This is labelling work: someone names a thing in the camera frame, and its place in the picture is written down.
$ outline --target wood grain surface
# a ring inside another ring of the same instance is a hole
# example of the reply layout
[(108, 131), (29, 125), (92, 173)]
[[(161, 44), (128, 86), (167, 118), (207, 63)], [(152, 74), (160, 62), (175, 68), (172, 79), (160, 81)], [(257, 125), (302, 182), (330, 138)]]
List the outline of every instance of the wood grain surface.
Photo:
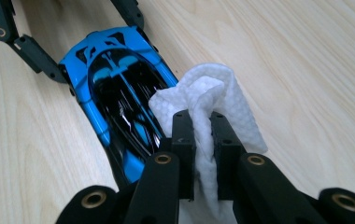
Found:
[[(299, 190), (355, 192), (355, 0), (138, 1), (177, 77), (234, 69), (270, 157)], [(14, 0), (21, 34), (59, 61), (86, 34), (125, 25), (107, 0)], [(53, 223), (91, 185), (116, 188), (68, 87), (0, 42), (0, 223)]]

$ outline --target light wood surface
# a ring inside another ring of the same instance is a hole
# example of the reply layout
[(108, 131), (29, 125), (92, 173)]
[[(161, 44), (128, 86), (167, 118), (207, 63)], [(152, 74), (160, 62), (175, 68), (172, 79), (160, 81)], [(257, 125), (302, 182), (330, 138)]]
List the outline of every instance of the light wood surface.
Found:
[[(355, 0), (138, 1), (177, 77), (234, 69), (270, 157), (299, 190), (355, 192)], [(123, 26), (107, 0), (15, 0), (21, 34), (57, 61), (86, 34)], [(91, 185), (115, 183), (67, 86), (0, 42), (0, 223), (55, 222)]]

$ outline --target blue toy car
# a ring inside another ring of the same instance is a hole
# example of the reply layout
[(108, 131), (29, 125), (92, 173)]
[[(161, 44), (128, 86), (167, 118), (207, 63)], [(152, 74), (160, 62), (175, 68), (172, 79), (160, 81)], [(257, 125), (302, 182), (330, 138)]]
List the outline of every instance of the blue toy car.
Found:
[(117, 184), (135, 182), (163, 137), (149, 98), (178, 80), (134, 26), (89, 34), (60, 66), (106, 150)]

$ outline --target white cloth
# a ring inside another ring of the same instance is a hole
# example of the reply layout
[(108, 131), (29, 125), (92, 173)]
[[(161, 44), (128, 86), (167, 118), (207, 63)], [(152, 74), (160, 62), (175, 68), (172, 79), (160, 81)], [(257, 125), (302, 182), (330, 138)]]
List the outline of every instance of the white cloth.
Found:
[(167, 137), (172, 136), (172, 117), (188, 109), (195, 143), (195, 200), (180, 202), (179, 223), (236, 223), (232, 202), (218, 201), (217, 166), (214, 158), (210, 115), (223, 114), (249, 152), (264, 153), (267, 146), (247, 100), (225, 65), (203, 63), (188, 71), (174, 88), (157, 91), (149, 106)]

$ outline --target metal ring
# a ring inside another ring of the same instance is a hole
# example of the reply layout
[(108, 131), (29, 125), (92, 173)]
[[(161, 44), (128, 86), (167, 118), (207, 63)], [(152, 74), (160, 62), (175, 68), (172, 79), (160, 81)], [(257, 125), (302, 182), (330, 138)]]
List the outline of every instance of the metal ring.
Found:
[(104, 203), (106, 197), (107, 196), (104, 191), (96, 190), (85, 195), (85, 197), (81, 200), (81, 205), (85, 208), (94, 208)]
[(340, 207), (345, 208), (348, 211), (355, 212), (355, 199), (340, 193), (332, 195), (332, 199)]
[(6, 31), (3, 28), (0, 28), (0, 37), (3, 37), (6, 35)]
[(253, 165), (264, 165), (265, 160), (260, 156), (249, 156), (248, 161)]
[(163, 154), (163, 155), (156, 156), (156, 158), (154, 160), (158, 164), (167, 164), (172, 160), (172, 158), (168, 155)]

